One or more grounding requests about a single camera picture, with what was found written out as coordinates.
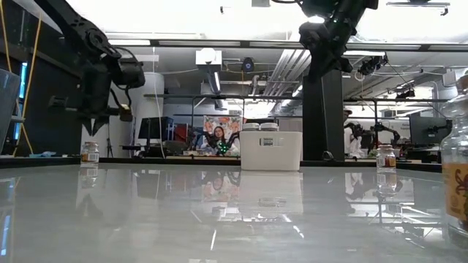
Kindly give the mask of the small brown-lid spice jar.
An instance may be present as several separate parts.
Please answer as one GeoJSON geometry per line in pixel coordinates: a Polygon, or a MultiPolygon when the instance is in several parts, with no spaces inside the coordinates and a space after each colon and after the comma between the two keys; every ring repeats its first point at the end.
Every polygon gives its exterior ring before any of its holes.
{"type": "Polygon", "coordinates": [[[80,159],[82,163],[97,163],[99,161],[99,144],[97,142],[84,142],[80,159]]]}
{"type": "Polygon", "coordinates": [[[396,172],[396,156],[392,145],[380,145],[376,155],[377,172],[395,173],[396,172]]]}

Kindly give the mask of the black table frame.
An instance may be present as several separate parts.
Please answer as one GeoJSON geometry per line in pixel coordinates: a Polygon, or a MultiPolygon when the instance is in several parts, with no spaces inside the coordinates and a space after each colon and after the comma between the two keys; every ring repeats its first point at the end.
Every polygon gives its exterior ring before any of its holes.
{"type": "MultiPolygon", "coordinates": [[[[20,168],[20,167],[47,167],[79,164],[78,157],[15,157],[0,158],[0,169],[20,168]]],[[[177,157],[171,156],[168,159],[149,158],[100,158],[100,164],[169,164],[169,165],[218,165],[218,166],[240,166],[241,160],[236,158],[215,158],[215,157],[177,157]]],[[[301,167],[376,167],[374,160],[358,161],[300,161],[301,167]]],[[[413,170],[420,172],[442,172],[441,164],[396,162],[398,169],[413,170]]]]}

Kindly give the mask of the white cylindrical column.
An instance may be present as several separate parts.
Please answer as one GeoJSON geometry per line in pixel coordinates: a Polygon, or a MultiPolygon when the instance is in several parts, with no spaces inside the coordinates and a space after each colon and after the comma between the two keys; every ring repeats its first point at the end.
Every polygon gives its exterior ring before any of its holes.
{"type": "Polygon", "coordinates": [[[144,118],[159,117],[163,113],[165,79],[160,73],[145,72],[145,85],[136,91],[137,101],[135,106],[135,143],[145,145],[146,139],[139,139],[140,127],[144,118]]]}

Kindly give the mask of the black partition panel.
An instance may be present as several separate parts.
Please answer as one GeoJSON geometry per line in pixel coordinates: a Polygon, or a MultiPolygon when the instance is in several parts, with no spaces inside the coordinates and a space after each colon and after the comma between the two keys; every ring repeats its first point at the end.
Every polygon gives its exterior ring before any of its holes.
{"type": "Polygon", "coordinates": [[[344,160],[343,88],[340,71],[319,80],[303,79],[303,159],[322,161],[328,154],[344,160]]]}

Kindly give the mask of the dark background monitor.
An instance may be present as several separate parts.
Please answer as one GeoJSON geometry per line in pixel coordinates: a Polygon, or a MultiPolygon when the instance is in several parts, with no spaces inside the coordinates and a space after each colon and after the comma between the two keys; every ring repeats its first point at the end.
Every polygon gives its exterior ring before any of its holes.
{"type": "Polygon", "coordinates": [[[413,145],[440,144],[452,128],[452,121],[446,118],[411,116],[409,124],[413,145]]]}

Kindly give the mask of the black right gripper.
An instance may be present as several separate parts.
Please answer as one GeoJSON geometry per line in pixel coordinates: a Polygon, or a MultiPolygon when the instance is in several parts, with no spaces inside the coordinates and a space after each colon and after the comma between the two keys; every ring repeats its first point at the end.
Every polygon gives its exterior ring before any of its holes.
{"type": "Polygon", "coordinates": [[[330,18],[322,24],[306,22],[299,27],[299,34],[299,42],[311,54],[310,79],[321,79],[332,70],[352,71],[351,63],[342,56],[354,34],[353,19],[330,18]]]}

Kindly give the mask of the black background monitor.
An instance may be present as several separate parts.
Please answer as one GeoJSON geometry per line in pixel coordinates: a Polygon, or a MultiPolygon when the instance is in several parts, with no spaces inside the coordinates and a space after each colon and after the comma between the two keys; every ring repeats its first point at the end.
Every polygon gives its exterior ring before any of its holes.
{"type": "Polygon", "coordinates": [[[143,118],[137,136],[140,145],[160,146],[161,142],[173,139],[173,119],[169,117],[143,118]]]}

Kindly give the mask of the long ceiling light bar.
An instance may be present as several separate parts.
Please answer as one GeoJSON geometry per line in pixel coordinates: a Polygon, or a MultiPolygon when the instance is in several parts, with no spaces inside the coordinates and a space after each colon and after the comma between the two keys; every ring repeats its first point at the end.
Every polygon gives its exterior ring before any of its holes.
{"type": "MultiPolygon", "coordinates": [[[[223,48],[267,48],[303,49],[299,42],[253,41],[253,40],[209,40],[209,39],[110,39],[110,44],[128,47],[223,47],[223,48]]],[[[348,50],[400,51],[400,52],[468,52],[468,44],[393,44],[356,43],[347,44],[348,50]]]]}

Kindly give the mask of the standing person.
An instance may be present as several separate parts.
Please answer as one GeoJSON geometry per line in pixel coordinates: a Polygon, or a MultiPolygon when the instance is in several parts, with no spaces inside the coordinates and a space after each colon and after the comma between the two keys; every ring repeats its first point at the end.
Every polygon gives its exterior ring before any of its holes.
{"type": "Polygon", "coordinates": [[[363,159],[366,154],[361,149],[362,126],[359,123],[348,121],[352,110],[343,109],[344,116],[344,155],[351,159],[363,159]]]}

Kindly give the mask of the white box ceiling fixture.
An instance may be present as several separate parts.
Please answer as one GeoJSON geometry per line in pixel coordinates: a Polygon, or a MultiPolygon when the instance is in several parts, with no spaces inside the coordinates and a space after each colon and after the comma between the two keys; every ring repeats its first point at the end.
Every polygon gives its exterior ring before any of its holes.
{"type": "Polygon", "coordinates": [[[195,53],[195,64],[198,66],[221,65],[222,51],[214,50],[210,47],[197,50],[195,53]]]}

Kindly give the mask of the seated person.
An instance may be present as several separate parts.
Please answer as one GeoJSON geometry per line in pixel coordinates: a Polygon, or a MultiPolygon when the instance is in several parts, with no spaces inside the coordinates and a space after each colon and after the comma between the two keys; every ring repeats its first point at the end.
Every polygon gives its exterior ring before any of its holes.
{"type": "Polygon", "coordinates": [[[225,137],[224,129],[217,126],[212,134],[204,133],[207,139],[208,146],[215,156],[240,156],[240,150],[235,145],[235,141],[239,139],[240,132],[233,132],[227,139],[225,137]]]}

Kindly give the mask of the colourful poster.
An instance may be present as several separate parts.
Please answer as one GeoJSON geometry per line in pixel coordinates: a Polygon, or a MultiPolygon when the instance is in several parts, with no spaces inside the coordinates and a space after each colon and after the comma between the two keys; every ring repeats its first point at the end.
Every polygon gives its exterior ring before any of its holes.
{"type": "Polygon", "coordinates": [[[241,117],[216,117],[212,115],[203,116],[203,143],[207,145],[207,139],[204,133],[212,134],[217,126],[224,129],[225,137],[228,139],[233,132],[241,131],[242,119],[241,117]]]}

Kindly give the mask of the white plastic bin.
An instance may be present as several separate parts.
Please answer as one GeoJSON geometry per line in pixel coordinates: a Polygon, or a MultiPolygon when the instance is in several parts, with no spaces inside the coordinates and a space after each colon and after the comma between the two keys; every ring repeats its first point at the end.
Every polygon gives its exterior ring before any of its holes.
{"type": "Polygon", "coordinates": [[[299,131],[242,131],[241,169],[298,171],[303,134],[299,131]]]}

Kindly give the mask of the small black tripod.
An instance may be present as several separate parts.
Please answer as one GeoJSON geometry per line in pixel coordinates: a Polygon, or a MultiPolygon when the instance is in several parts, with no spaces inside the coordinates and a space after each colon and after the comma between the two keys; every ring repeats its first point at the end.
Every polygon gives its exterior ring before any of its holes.
{"type": "Polygon", "coordinates": [[[106,149],[107,149],[107,157],[113,158],[113,146],[110,138],[110,123],[107,123],[107,139],[106,139],[106,149]]]}

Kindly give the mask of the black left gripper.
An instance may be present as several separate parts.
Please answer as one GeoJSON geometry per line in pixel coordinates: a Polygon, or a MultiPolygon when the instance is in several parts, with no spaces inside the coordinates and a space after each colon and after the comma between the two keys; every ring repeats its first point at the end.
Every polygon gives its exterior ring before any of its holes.
{"type": "Polygon", "coordinates": [[[110,107],[110,87],[114,77],[118,77],[121,68],[117,63],[89,64],[83,67],[83,75],[78,85],[78,93],[73,95],[55,95],[50,97],[49,110],[55,113],[69,112],[82,119],[82,125],[89,136],[96,134],[109,116],[119,114],[118,107],[110,107]]]}

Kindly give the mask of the glass jar orange label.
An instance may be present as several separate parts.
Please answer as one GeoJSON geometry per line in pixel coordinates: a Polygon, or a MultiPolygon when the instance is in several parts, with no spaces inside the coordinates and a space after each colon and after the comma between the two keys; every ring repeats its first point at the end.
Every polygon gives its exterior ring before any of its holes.
{"type": "Polygon", "coordinates": [[[442,175],[448,236],[452,244],[468,250],[468,73],[456,87],[458,95],[442,107],[452,122],[441,144],[442,175]]]}

